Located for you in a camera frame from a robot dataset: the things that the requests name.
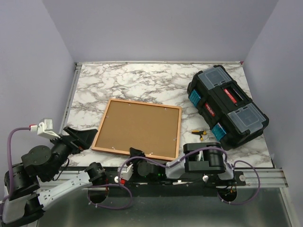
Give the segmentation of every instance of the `toolbox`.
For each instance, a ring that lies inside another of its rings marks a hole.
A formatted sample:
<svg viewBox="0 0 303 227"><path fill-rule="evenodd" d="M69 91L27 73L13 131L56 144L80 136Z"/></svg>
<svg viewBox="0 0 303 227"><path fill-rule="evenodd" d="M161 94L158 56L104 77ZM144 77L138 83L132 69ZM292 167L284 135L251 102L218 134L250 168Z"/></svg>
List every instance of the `toolbox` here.
<svg viewBox="0 0 303 227"><path fill-rule="evenodd" d="M225 150L262 135L269 119L222 65L194 75L187 93Z"/></svg>

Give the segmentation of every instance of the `white marble tabletop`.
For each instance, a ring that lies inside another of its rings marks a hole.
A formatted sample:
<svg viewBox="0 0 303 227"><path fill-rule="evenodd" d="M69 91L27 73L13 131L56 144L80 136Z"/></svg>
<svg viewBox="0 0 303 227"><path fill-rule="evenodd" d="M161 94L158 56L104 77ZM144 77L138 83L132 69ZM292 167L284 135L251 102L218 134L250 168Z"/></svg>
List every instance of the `white marble tabletop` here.
<svg viewBox="0 0 303 227"><path fill-rule="evenodd" d="M207 130L204 142L214 142L208 124L188 99L187 86L193 75L214 64L176 63L84 63L76 92L72 100L67 125L75 129L98 128L110 98L136 100L182 107L179 152L186 143L200 142L192 130ZM251 96L240 64L221 63L239 86ZM255 167L272 167L263 136L243 146L228 151L229 161L244 160ZM125 155L85 150L70 156L71 166L88 166L100 162L103 166L119 166L127 159Z"/></svg>

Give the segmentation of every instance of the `gray floor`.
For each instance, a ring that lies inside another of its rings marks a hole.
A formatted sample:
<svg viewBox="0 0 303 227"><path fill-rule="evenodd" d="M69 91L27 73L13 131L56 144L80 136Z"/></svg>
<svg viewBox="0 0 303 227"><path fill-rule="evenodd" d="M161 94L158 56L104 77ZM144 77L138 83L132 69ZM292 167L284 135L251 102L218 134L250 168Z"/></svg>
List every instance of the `gray floor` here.
<svg viewBox="0 0 303 227"><path fill-rule="evenodd" d="M254 190L242 189L237 200ZM104 203L122 205L127 198L108 198ZM218 198L139 197L127 210L105 210L88 205L80 191L60 201L38 222L39 227L290 227L280 190L262 189L251 203L231 206Z"/></svg>

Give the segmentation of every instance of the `wooden frame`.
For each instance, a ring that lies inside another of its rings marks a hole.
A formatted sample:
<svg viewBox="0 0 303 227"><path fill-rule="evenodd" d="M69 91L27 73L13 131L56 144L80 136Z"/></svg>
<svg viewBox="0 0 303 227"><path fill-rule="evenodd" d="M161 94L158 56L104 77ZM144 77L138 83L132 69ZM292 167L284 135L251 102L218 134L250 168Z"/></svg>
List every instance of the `wooden frame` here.
<svg viewBox="0 0 303 227"><path fill-rule="evenodd" d="M116 153L116 154L124 154L124 155L129 155L129 151L126 150L118 150L118 149L109 149L109 148L102 148L100 146L96 146L97 141L99 139L99 135L102 129L102 126L105 122L105 119L107 117L107 113L108 113L108 109L111 105L112 102L123 102L123 103L128 103L130 104L140 104L140 105L150 105L150 106L158 106L158 107L164 107L166 108L171 108L171 109L178 109L178 125L177 125L177 137L175 138L176 141L176 153L174 157L166 157L166 156L160 156L160 155L153 155L153 154L145 154L146 157L149 158L155 158L155 159L162 159L162 160L168 160L168 161L172 161L175 158L178 157L179 154L179 143L180 143L180 129L181 129L181 116L182 116L182 108L179 106L170 106L170 105L160 105L160 104L154 104L154 103L145 103L145 102L138 102L138 101L131 101L131 100L120 100L120 99L113 99L111 98L106 106L106 109L104 111L102 120L100 122L99 128L98 128L98 132L95 136L95 139L93 141L92 144L92 150L96 150L96 151L104 151L104 152L110 152L110 153Z"/></svg>

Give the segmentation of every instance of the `pliers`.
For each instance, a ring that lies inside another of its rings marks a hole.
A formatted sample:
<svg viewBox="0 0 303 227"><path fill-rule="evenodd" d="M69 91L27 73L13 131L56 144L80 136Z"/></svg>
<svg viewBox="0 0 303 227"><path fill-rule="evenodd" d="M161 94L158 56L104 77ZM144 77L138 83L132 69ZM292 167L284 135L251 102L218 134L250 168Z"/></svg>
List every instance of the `pliers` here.
<svg viewBox="0 0 303 227"><path fill-rule="evenodd" d="M202 136L203 136L203 135L206 135L206 131L193 130L191 133L192 133L192 134L195 134L195 135L199 135L201 141L203 140L203 137L202 137Z"/></svg>

